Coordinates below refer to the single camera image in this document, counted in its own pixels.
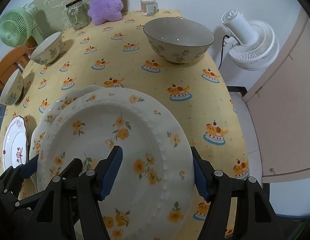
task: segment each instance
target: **plate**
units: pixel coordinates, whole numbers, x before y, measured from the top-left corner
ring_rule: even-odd
[[[48,128],[51,126],[55,118],[61,113],[61,111],[75,99],[98,89],[101,89],[101,87],[91,85],[82,89],[71,90],[70,92],[66,93],[65,95],[57,99],[54,103],[52,103],[49,108],[45,106],[45,101],[42,102],[42,106],[40,106],[40,108],[43,107],[42,109],[43,115],[39,120],[38,126],[35,128],[32,134],[29,150],[29,159],[32,159],[37,154],[39,154],[41,150],[42,140],[44,139]],[[36,192],[38,192],[37,188],[38,173],[40,173],[40,170],[39,172],[31,176]]]
[[[2,149],[4,171],[10,166],[16,168],[26,163],[27,133],[25,121],[21,116],[16,116],[8,125]]]
[[[144,93],[105,88],[68,105],[42,143],[39,190],[74,158],[82,173],[95,168],[114,145],[122,147],[123,162],[99,203],[111,239],[170,239],[192,200],[193,157],[178,121]]]

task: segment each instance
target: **jar lid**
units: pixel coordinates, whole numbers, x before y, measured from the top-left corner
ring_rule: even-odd
[[[156,0],[140,0],[141,3],[148,3],[148,4],[154,4],[156,3]]]
[[[66,4],[66,8],[68,8],[69,6],[74,5],[75,3],[81,2],[82,0],[73,0],[70,3]]]

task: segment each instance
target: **plush pillow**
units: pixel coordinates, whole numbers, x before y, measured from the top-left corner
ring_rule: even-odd
[[[121,10],[124,5],[121,0],[89,0],[88,15],[93,24],[99,25],[106,21],[115,22],[122,19]]]

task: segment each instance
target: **yellow tablecloth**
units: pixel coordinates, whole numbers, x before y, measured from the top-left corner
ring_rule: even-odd
[[[2,122],[0,174],[3,172],[2,139],[11,119],[15,115],[26,119],[30,140],[42,116],[39,111],[42,102],[45,100],[49,105],[67,93],[69,90],[61,89],[63,82],[73,79],[74,86],[70,89],[92,84],[105,86],[105,82],[106,86],[120,83],[126,88],[136,89],[156,98],[175,116],[190,145],[196,147],[203,159],[209,160],[215,169],[220,169],[231,177],[247,175],[248,162],[239,121],[226,85],[210,55],[205,53],[196,62],[174,65],[151,49],[143,33],[146,22],[159,17],[177,16],[180,16],[178,11],[159,11],[153,17],[143,16],[136,11],[129,12],[118,22],[108,22],[102,26],[90,24],[79,31],[68,29],[63,32],[65,44],[58,60],[48,67],[30,61],[23,72],[25,86],[30,87],[25,90],[24,99],[18,106],[7,107]],[[126,45],[136,50],[123,51]],[[100,65],[105,65],[105,68],[96,70]],[[160,67],[160,72],[145,71],[142,69],[144,65]],[[214,82],[205,78],[212,77],[214,74],[211,72],[215,74]],[[168,91],[170,87],[182,87],[192,97],[185,101],[171,101]],[[209,138],[210,134],[212,138],[216,133],[217,137],[224,137],[224,145],[216,145],[204,138],[204,135]],[[31,180],[25,180],[19,197],[25,198],[33,193]],[[208,204],[204,202],[194,189],[194,198],[186,219],[173,239],[197,239],[203,225],[201,219],[205,218],[208,210]],[[232,230],[235,210],[236,201],[233,200],[227,230]]]

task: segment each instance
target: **white plate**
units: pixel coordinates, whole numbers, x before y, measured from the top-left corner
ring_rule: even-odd
[[[123,161],[100,203],[111,239],[170,239],[193,196],[193,158],[178,121],[144,93],[106,88],[67,106],[42,143],[39,190],[74,158],[82,160],[82,173],[95,168],[113,145],[122,147]]]
[[[61,111],[69,105],[71,102],[73,102],[75,99],[89,93],[93,92],[95,90],[101,89],[99,86],[91,85],[87,86],[82,89],[75,89],[71,90],[65,95],[63,95],[61,98],[57,99],[54,103],[52,103],[49,107],[46,107],[44,109],[44,112],[42,114],[42,117],[39,120],[38,126],[35,128],[31,144],[30,144],[30,150],[29,150],[29,159],[32,159],[37,154],[39,154],[41,150],[41,144],[42,140],[45,137],[46,132],[48,131],[48,128],[51,126],[55,118],[61,113]],[[35,185],[35,189],[38,192],[37,188],[37,177],[36,175],[40,173],[40,169],[37,173],[33,174],[31,176],[31,179]]]
[[[10,166],[16,168],[26,163],[27,133],[25,121],[21,116],[16,116],[8,125],[2,149],[4,171]]]

